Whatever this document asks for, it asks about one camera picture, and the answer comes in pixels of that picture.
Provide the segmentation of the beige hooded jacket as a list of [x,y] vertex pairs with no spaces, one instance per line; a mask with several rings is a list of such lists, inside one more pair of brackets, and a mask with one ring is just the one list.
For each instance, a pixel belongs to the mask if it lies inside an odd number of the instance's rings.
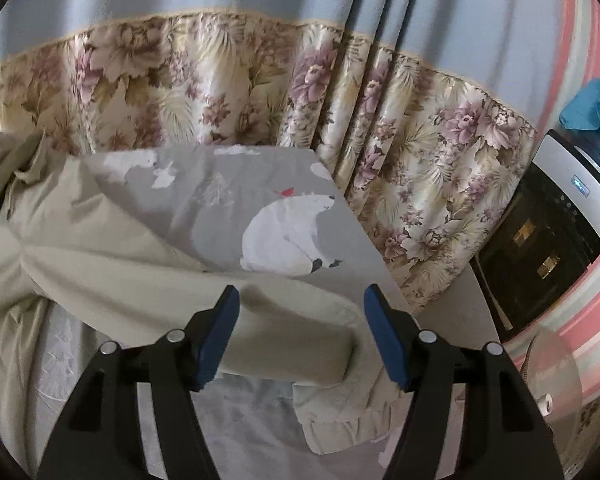
[[380,356],[361,301],[278,273],[213,274],[86,183],[42,134],[0,133],[0,440],[27,472],[98,346],[152,344],[238,289],[219,374],[288,376],[303,429],[340,436],[321,409]]

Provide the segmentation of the white standing fan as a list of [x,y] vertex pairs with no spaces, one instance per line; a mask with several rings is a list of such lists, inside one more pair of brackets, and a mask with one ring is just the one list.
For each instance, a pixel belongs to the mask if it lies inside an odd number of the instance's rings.
[[554,434],[576,428],[582,385],[576,360],[561,336],[539,330],[530,341],[521,375]]

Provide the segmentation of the black white water dispenser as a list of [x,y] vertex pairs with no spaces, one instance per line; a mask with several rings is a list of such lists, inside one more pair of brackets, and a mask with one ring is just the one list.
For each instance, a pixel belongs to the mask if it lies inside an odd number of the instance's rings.
[[556,304],[600,255],[600,141],[550,130],[471,260],[498,336]]

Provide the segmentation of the grey polar bear bedsheet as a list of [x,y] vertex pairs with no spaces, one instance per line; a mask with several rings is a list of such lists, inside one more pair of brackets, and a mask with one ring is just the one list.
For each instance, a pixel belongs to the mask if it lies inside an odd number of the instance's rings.
[[[81,159],[86,183],[213,274],[278,273],[361,301],[404,299],[328,170],[298,148],[165,148]],[[194,402],[227,479],[378,479],[411,399],[377,358],[330,389],[331,431],[306,431],[288,376],[219,374]]]

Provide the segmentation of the blue floral curtain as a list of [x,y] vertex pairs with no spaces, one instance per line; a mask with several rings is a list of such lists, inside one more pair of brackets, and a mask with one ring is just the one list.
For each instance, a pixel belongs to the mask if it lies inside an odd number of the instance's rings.
[[309,148],[408,304],[486,241],[541,137],[562,0],[7,0],[0,130],[91,154]]

